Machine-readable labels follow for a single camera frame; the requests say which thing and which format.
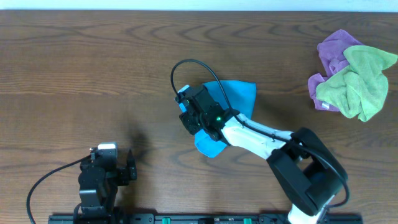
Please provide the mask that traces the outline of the blue cloth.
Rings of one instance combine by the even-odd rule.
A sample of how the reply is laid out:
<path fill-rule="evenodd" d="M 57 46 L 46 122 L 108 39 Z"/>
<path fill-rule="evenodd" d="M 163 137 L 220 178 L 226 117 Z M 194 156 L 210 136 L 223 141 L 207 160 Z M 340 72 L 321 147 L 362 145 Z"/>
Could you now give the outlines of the blue cloth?
<path fill-rule="evenodd" d="M 220 103 L 223 109 L 231 108 L 239 111 L 246 117 L 251 118 L 256 100 L 257 87 L 255 83 L 243 82 L 239 80 L 222 80 L 207 82 L 205 85 L 213 97 Z M 178 93 L 186 90 L 190 85 L 181 88 Z M 178 104 L 181 111 L 185 111 L 182 104 Z M 206 157 L 216 157 L 224 148 L 229 146 L 229 142 L 214 141 L 204 131 L 199 131 L 194 135 L 196 148 Z"/>

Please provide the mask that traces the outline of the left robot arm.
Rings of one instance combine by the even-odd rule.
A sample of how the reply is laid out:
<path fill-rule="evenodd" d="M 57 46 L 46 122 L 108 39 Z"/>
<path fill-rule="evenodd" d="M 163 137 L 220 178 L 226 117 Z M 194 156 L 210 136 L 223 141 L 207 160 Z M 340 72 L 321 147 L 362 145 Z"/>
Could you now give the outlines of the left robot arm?
<path fill-rule="evenodd" d="M 73 223 L 120 223 L 123 212 L 115 208 L 119 186 L 137 179 L 136 161 L 128 152 L 125 166 L 118 166 L 117 149 L 92 148 L 81 162 L 78 177 L 81 203 L 73 212 Z"/>

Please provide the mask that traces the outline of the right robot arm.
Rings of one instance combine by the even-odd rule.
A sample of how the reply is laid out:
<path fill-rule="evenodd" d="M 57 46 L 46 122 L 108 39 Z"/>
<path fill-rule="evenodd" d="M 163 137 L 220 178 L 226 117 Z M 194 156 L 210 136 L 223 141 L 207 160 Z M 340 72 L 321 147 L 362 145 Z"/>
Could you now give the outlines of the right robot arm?
<path fill-rule="evenodd" d="M 348 190 L 346 171 L 313 131 L 280 131 L 254 122 L 232 106 L 222 108 L 205 85 L 186 86 L 175 100 L 190 134 L 204 131 L 267 161 L 292 202 L 287 223 L 319 223 L 338 192 Z"/>

